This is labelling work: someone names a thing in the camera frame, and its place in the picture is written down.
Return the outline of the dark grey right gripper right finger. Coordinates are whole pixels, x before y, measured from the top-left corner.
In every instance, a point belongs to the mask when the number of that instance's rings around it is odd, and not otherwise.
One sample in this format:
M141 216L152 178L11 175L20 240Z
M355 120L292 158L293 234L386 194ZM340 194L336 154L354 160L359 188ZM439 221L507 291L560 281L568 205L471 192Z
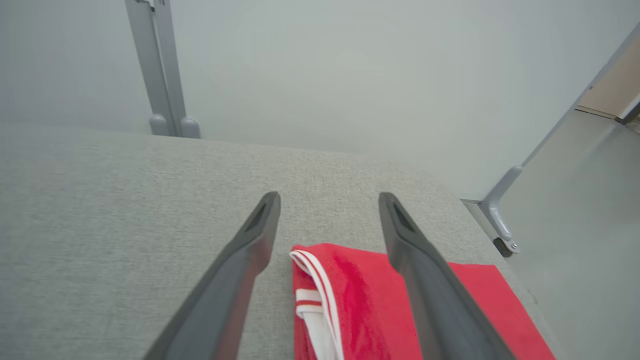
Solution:
M514 353L393 193L378 198L391 266L404 280L425 360L513 360Z

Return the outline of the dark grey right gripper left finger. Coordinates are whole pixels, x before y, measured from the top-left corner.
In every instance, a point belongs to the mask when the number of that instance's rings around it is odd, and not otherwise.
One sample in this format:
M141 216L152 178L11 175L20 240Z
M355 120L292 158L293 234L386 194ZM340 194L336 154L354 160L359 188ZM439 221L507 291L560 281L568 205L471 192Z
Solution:
M274 248L281 196L266 193L183 301L146 360L235 360L256 277Z

